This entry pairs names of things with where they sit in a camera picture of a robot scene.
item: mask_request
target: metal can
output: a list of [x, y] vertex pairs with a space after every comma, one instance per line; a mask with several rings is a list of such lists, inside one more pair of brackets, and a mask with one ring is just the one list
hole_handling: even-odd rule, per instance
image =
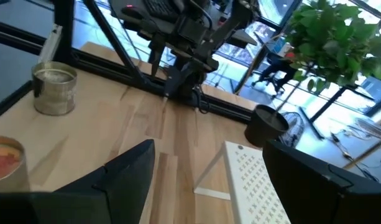
[[0, 192], [30, 191], [23, 146], [15, 139], [0, 136]]
[[60, 62], [42, 62], [32, 68], [34, 108], [47, 115], [64, 115], [75, 107], [77, 72]]

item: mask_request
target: wooden plank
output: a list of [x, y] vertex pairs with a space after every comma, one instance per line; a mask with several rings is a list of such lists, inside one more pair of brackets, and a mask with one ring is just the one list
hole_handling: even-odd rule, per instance
[[150, 223], [173, 224], [177, 187], [178, 158], [165, 153], [158, 160], [158, 180], [154, 188]]
[[[101, 45], [98, 45], [98, 44], [95, 44], [92, 42], [87, 42], [81, 49], [83, 51], [89, 53], [89, 54], [98, 55], [99, 57], [102, 57], [106, 60], [111, 60], [111, 61], [119, 63], [121, 65], [123, 64], [123, 62], [118, 57], [117, 53], [108, 47], [104, 47], [104, 46], [101, 46]], [[151, 64], [149, 64], [147, 62], [139, 61], [135, 58], [132, 58], [132, 61], [135, 65], [138, 66], [138, 68], [141, 72], [144, 72], [146, 74], [151, 73], [151, 71], [152, 71], [152, 65]], [[167, 79], [167, 76], [164, 74], [164, 72], [162, 70], [157, 71], [156, 77], [162, 78], [164, 80]], [[207, 94], [207, 95], [216, 97], [218, 99], [230, 102], [230, 103], [235, 104], [235, 105], [239, 105], [239, 106], [244, 107], [244, 108], [249, 109], [249, 110], [253, 110], [257, 104], [254, 101], [250, 101], [250, 100], [245, 99], [241, 96], [237, 96], [235, 94], [228, 93], [226, 91], [222, 91], [222, 90], [215, 88], [213, 86], [202, 85], [202, 88], [203, 88], [203, 91], [205, 92], [205, 94]]]
[[156, 152], [155, 160], [154, 160], [154, 170], [153, 170], [153, 179], [150, 184], [149, 193], [147, 194], [145, 206], [143, 207], [142, 216], [140, 217], [139, 224], [149, 224], [150, 223], [150, 215], [152, 214], [153, 208], [153, 198], [155, 192], [155, 185], [157, 180], [157, 171], [160, 160], [160, 153]]

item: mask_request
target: metal bracket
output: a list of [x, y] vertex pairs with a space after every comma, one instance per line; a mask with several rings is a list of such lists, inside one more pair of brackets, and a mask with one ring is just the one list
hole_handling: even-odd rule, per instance
[[54, 24], [48, 39], [45, 41], [42, 47], [41, 54], [39, 57], [39, 63], [50, 62], [53, 60], [56, 51], [58, 49], [60, 39], [62, 37], [62, 27]]

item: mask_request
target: person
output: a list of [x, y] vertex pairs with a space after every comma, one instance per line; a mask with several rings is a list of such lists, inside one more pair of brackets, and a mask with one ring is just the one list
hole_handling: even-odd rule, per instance
[[[294, 57], [294, 53], [289, 52], [285, 55], [286, 58]], [[271, 55], [271, 63], [269, 67], [267, 67], [260, 75], [258, 82], [262, 82], [265, 78], [269, 77], [271, 73], [276, 73], [278, 71], [285, 72], [285, 76], [279, 80], [277, 80], [275, 86], [275, 91], [278, 92], [284, 84], [288, 83], [291, 79], [294, 78], [295, 72], [297, 69], [291, 68], [291, 60], [284, 60], [283, 58], [277, 55]]]

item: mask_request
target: wooden table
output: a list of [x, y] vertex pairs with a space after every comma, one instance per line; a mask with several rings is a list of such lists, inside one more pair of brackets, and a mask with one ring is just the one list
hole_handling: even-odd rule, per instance
[[[119, 62], [112, 50], [99, 45], [88, 43], [83, 50]], [[151, 69], [144, 62], [139, 67], [143, 72]], [[18, 140], [26, 149], [32, 190], [55, 190], [143, 140], [154, 139], [159, 153], [141, 223], [231, 223], [230, 203], [195, 196], [193, 179], [223, 141], [250, 146], [244, 124], [171, 101], [163, 106], [159, 96], [77, 72], [76, 108], [70, 114], [36, 112], [30, 92], [0, 117], [0, 135]], [[238, 105], [255, 105], [213, 87], [203, 88]], [[218, 172], [210, 184], [227, 190], [225, 182], [224, 172]]]
[[[229, 194], [200, 187], [220, 158], [224, 159]], [[234, 223], [290, 224], [283, 205], [270, 181], [262, 151], [224, 142], [195, 182], [195, 194], [230, 200]]]

